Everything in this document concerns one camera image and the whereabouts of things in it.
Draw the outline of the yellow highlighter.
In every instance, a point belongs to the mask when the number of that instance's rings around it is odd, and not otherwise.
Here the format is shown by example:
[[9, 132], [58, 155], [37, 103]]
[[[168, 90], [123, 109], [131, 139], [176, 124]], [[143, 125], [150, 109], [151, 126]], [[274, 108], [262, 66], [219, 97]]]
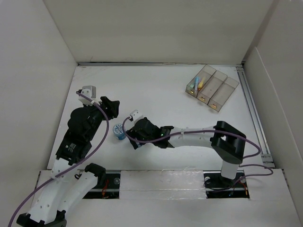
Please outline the yellow highlighter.
[[199, 85], [204, 86], [204, 82], [205, 82], [205, 77], [201, 78], [201, 80], [200, 80], [198, 86], [199, 86]]

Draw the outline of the blue highlighter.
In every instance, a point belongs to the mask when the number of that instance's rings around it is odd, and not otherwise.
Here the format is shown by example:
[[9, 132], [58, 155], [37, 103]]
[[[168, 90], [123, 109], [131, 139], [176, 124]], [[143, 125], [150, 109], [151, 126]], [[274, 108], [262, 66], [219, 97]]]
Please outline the blue highlighter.
[[195, 82], [194, 82], [194, 84], [195, 84], [195, 91], [198, 90], [198, 84], [199, 84], [199, 82], [200, 82], [200, 77], [195, 77]]

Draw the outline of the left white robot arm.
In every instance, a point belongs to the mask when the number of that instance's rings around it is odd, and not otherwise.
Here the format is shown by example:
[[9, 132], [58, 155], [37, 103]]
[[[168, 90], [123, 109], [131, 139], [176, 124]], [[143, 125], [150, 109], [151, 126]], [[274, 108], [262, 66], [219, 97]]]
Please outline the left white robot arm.
[[68, 129], [55, 154], [55, 162], [50, 178], [38, 186], [32, 193], [41, 190], [40, 196], [31, 209], [17, 218], [22, 227], [64, 227], [66, 217], [75, 205], [94, 187], [101, 187], [106, 180], [104, 167], [88, 164], [77, 182], [72, 180], [78, 166], [96, 151], [90, 151], [91, 141], [102, 121], [109, 131], [109, 120], [118, 117], [119, 101], [111, 101], [102, 96], [99, 102], [83, 97], [83, 106], [72, 111], [68, 120]]

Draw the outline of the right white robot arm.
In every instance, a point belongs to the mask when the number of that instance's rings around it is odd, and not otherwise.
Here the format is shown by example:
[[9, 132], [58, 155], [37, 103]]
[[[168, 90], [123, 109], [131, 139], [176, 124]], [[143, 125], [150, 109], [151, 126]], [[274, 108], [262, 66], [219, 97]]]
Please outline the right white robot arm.
[[203, 129], [178, 128], [174, 126], [154, 125], [147, 117], [134, 121], [132, 128], [126, 130], [125, 136], [134, 149], [147, 143], [159, 148], [205, 147], [214, 150], [222, 159], [219, 181], [230, 186], [236, 181], [236, 174], [244, 159], [246, 135], [229, 125], [218, 121], [215, 126]]

